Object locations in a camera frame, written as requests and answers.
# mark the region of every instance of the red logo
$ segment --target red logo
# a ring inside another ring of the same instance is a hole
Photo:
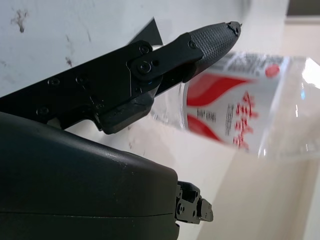
[[[277,64],[270,65],[265,69],[265,75],[267,78],[273,78],[277,76],[279,72],[280,67]]]

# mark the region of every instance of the screw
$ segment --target screw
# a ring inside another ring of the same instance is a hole
[[[104,108],[105,107],[105,105],[103,105],[103,104],[97,104],[96,106],[95,106],[95,108],[96,109],[102,109],[102,108]]]
[[[84,85],[86,82],[88,82],[88,79],[86,77],[76,77],[75,81],[80,84],[80,85]]]
[[[60,84],[60,81],[58,78],[52,77],[48,80],[48,85],[51,87],[57,87]]]
[[[177,213],[181,214],[183,212],[183,205],[180,203],[177,207]]]
[[[48,113],[49,113],[49,109],[45,106],[38,108],[38,110],[36,111],[36,114],[40,116],[46,116],[48,115]]]
[[[189,42],[188,42],[188,45],[189,45],[189,47],[190,47],[191,49],[196,49],[196,48],[197,48],[197,45],[195,44],[194,41],[189,41]]]
[[[140,46],[139,47],[139,50],[140,50],[140,52],[142,53],[142,54],[147,54],[147,53],[149,53],[149,48],[148,48],[148,46]]]
[[[151,65],[146,61],[143,61],[137,68],[141,74],[147,74],[151,71]]]

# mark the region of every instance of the white wall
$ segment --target white wall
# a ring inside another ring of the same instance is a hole
[[[287,24],[283,31],[280,53],[289,56],[311,57],[320,63],[320,21]]]

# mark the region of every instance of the red and white label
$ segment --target red and white label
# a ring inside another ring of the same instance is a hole
[[[257,152],[288,62],[279,56],[228,54],[185,87],[187,128]]]

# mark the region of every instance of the white tabletop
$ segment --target white tabletop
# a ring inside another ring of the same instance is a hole
[[[154,17],[163,43],[218,22],[243,23],[238,51],[277,53],[288,0],[2,0],[0,96],[126,45]],[[73,133],[176,170],[213,203],[234,150],[146,117],[106,136],[88,121]],[[181,240],[202,225],[180,224]]]

